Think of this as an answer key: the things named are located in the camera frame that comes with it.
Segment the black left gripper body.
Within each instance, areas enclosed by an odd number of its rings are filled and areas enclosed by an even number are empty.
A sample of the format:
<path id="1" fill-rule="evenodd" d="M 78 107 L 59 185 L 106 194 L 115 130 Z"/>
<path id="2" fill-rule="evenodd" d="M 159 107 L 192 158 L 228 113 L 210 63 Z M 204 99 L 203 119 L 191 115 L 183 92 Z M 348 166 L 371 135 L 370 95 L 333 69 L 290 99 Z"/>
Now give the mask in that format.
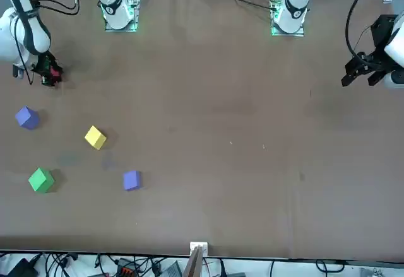
<path id="1" fill-rule="evenodd" d="M 371 33 L 375 46 L 374 51 L 368 55 L 371 69 L 392 69 L 397 66 L 397 63 L 384 51 L 391 38 L 397 16 L 380 15 L 371 25 Z"/>

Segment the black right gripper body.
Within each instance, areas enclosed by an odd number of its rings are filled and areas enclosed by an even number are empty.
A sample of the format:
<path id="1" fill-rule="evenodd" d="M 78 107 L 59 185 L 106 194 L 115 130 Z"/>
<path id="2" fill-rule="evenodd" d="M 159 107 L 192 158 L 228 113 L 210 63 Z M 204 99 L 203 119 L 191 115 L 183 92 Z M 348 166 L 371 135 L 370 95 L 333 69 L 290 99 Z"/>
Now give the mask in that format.
<path id="1" fill-rule="evenodd" d="M 41 53 L 37 56 L 37 62 L 33 67 L 33 72 L 39 75 L 52 75 L 54 56 L 50 52 Z"/>

